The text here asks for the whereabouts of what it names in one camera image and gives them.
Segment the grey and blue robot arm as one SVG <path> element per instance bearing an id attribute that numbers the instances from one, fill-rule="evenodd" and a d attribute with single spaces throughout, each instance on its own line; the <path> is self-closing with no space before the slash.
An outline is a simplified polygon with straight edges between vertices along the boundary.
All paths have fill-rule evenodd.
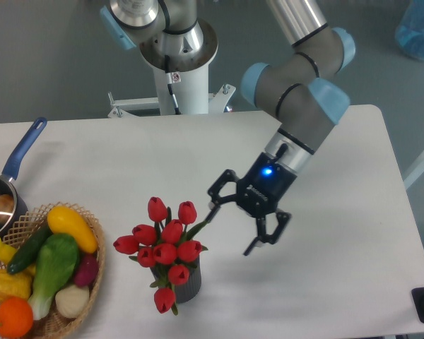
<path id="1" fill-rule="evenodd" d="M 353 38 L 330 28 L 315 1 L 268 5 L 293 56 L 277 67 L 250 66 L 240 88 L 281 125 L 245 176 L 228 169 L 208 190 L 209 220 L 229 202 L 255 219 L 252 246 L 275 244 L 289 223 L 278 202 L 348 109 L 349 97 L 329 79 L 355 55 Z M 152 67 L 161 114 L 212 112 L 208 66 L 218 41 L 195 1 L 107 1 L 100 17 L 123 49 L 138 48 Z"/>

